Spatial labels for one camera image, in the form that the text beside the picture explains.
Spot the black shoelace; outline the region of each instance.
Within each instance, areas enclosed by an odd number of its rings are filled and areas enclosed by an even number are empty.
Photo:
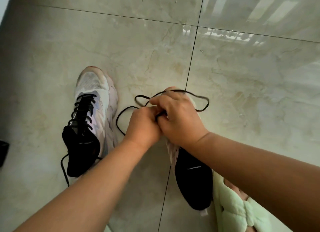
[[[204,99],[204,100],[206,100],[206,101],[208,102],[208,103],[206,104],[206,106],[205,106],[203,109],[196,109],[197,112],[202,112],[202,111],[206,110],[206,108],[208,108],[208,106],[209,106],[210,100],[209,100],[209,98],[207,98],[207,97],[195,95],[195,94],[193,94],[193,93],[191,93],[191,92],[189,92],[189,91],[182,90],[182,89],[173,89],[173,90],[170,90],[170,91],[188,93],[188,94],[191,94],[192,96],[195,96],[195,97],[197,97],[197,98],[199,98],[199,99]],[[157,95],[159,95],[159,94],[165,93],[165,92],[166,92],[166,91],[159,92],[159,93],[155,94],[154,96],[152,96],[151,98],[153,98],[153,97],[155,97],[155,96],[157,96]],[[148,101],[147,101],[147,103],[146,103],[145,105],[143,105],[143,104],[141,104],[141,103],[137,100],[137,98],[144,98],[144,99],[147,99]],[[135,101],[140,107],[146,107],[147,104],[149,103],[149,100],[150,100],[151,98],[148,97],[148,96],[145,96],[145,95],[137,95],[136,97],[134,97],[134,101]],[[122,111],[119,113],[117,119],[115,120],[115,125],[117,126],[118,130],[119,130],[124,136],[125,136],[126,134],[119,128],[119,126],[118,126],[118,120],[119,120],[119,117],[122,115],[122,113],[125,112],[127,109],[130,109],[130,108],[139,109],[139,107],[136,107],[136,106],[129,106],[129,107],[125,108],[124,110],[122,110]],[[159,116],[166,115],[166,114],[167,114],[167,112],[166,112],[165,110],[163,110],[162,112],[160,112],[159,114],[157,114],[157,115],[155,116],[155,120],[157,121]]]
[[[75,108],[71,114],[71,120],[68,122],[68,125],[73,128],[77,128],[78,135],[83,134],[86,132],[86,130],[89,128],[92,130],[92,127],[87,123],[87,120],[92,123],[92,115],[94,111],[93,104],[96,102],[94,98],[97,96],[95,94],[86,93],[78,96],[77,100],[81,98],[79,102],[76,102]],[[66,179],[66,183],[68,184],[68,187],[70,186],[68,176],[66,174],[66,170],[63,166],[63,160],[69,156],[69,153],[67,153],[62,159],[61,159],[61,168],[64,174],[64,177]]]

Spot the sneaker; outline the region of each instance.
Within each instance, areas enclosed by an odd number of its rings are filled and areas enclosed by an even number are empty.
[[[111,78],[101,69],[85,68],[75,87],[74,111],[62,132],[69,156],[68,177],[79,177],[98,160],[104,158],[116,144],[112,119],[117,111],[118,95]]]
[[[171,162],[171,169],[176,177],[178,187],[191,208],[203,216],[212,201],[213,176],[209,166],[199,161],[185,149],[166,139]]]

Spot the glossy beige floor tile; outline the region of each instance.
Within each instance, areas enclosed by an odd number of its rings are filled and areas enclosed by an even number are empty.
[[[319,0],[203,0],[199,26],[320,42]]]
[[[197,25],[202,0],[19,0],[38,5]]]
[[[207,209],[208,215],[192,209],[183,198],[173,171],[170,171],[167,192],[163,205],[159,232],[217,231],[214,204]]]
[[[320,44],[199,28],[187,90],[212,132],[320,165]],[[204,103],[195,99],[197,105]],[[284,227],[273,217],[274,231]]]
[[[178,24],[11,8],[0,31],[0,136],[11,144],[0,172],[0,231],[12,231],[66,188],[61,134],[84,67],[108,70],[118,89],[119,112],[134,105],[135,95],[184,88],[194,38],[195,28]],[[123,130],[129,116],[130,111],[119,120]],[[158,229],[169,167],[163,143],[142,159],[111,219],[114,231]]]

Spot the tile floor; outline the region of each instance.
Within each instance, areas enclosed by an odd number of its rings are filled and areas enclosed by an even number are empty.
[[[0,28],[0,137],[11,144],[0,231],[66,188],[61,133],[88,65],[109,71],[119,110],[137,94],[186,88],[210,98],[201,113],[209,130],[320,165],[317,1],[12,0]],[[216,231],[212,208],[208,217],[192,210],[169,170],[159,142],[134,170],[114,232]]]

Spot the grout line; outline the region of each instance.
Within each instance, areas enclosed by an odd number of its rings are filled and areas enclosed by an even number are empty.
[[[199,18],[198,18],[198,25],[197,28],[195,30],[195,37],[194,37],[194,43],[193,43],[193,48],[192,48],[192,53],[191,53],[191,59],[190,59],[190,65],[189,65],[189,71],[188,71],[188,76],[186,77],[186,87],[184,90],[187,89],[187,85],[188,85],[188,79],[189,79],[189,74],[190,74],[190,68],[191,68],[191,62],[192,62],[192,56],[193,56],[193,51],[195,49],[195,44],[196,44],[196,39],[197,39],[197,33],[198,33],[198,28],[199,28],[199,22],[200,22],[200,16],[201,16],[201,10],[202,10],[202,4],[203,4],[203,0],[201,2],[201,7],[200,7],[200,13],[199,13]]]
[[[159,229],[160,229],[160,223],[161,223],[161,217],[162,217],[163,207],[164,207],[164,205],[165,205],[165,200],[166,200],[166,194],[167,194],[167,189],[168,189],[170,171],[171,171],[171,165],[170,165],[170,168],[169,168],[169,175],[168,175],[168,180],[167,180],[167,186],[165,187],[165,193],[164,193],[164,198],[163,198],[163,203],[162,203],[162,210],[161,210],[161,215],[160,215],[160,220],[159,220],[158,232],[159,232]]]
[[[45,6],[45,5],[36,5],[36,6],[38,6],[38,7],[51,7],[51,8],[58,8],[58,9],[66,9],[66,10],[80,11],[80,12],[86,12],[86,13],[97,13],[97,14],[117,16],[117,17],[135,18],[135,19],[142,19],[142,20],[155,21],[155,22],[161,22],[161,23],[173,23],[173,22],[160,21],[160,20],[154,20],[154,19],[145,19],[145,18],[139,18],[139,17],[122,16],[122,15],[116,15],[116,14],[110,14],[110,13],[92,12],[92,11],[86,11],[86,10],[65,8],[65,7],[55,7],[55,6]],[[195,25],[184,24],[184,23],[174,23],[174,24],[195,26]]]
[[[116,15],[116,14],[100,13],[100,12],[92,12],[92,11],[86,11],[86,10],[79,10],[79,9],[65,8],[65,7],[55,7],[55,6],[46,6],[46,5],[32,5],[32,4],[26,4],[26,5],[29,5],[29,6],[37,6],[37,7],[51,7],[51,8],[65,9],[65,10],[71,10],[71,11],[86,12],[86,13],[97,13],[97,14],[110,15],[110,16],[117,16],[117,17],[126,17],[126,18],[142,19],[142,20],[154,21],[154,22],[160,22],[160,23],[173,23],[173,22],[167,22],[167,21],[161,21],[161,20],[155,20],[155,19],[146,19],[146,18],[138,18],[138,17],[122,16],[122,15]],[[227,30],[227,31],[238,32],[238,33],[250,33],[250,32],[243,32],[243,31],[236,31],[236,30],[229,30],[229,29],[219,29],[219,28],[210,28],[210,27],[203,27],[203,26],[199,26],[199,20],[200,20],[200,15],[201,15],[201,9],[200,9],[200,14],[199,14],[199,19],[198,19],[198,25],[193,25],[193,24],[184,24],[184,23],[173,23],[173,24],[197,27],[197,31],[198,31],[198,28],[200,27],[200,28],[206,28],[206,29]],[[267,37],[273,37],[273,38],[279,38],[279,39],[292,39],[292,40],[298,40],[298,41],[304,41],[304,42],[310,42],[310,43],[320,43],[320,41],[318,42],[318,41],[312,41],[312,40],[307,40],[307,39],[293,39],[293,38],[288,38],[288,37],[275,36],[275,35],[267,35],[267,34],[259,34],[259,33],[250,33],[250,34],[254,34],[254,35],[261,35],[261,36],[267,36]]]

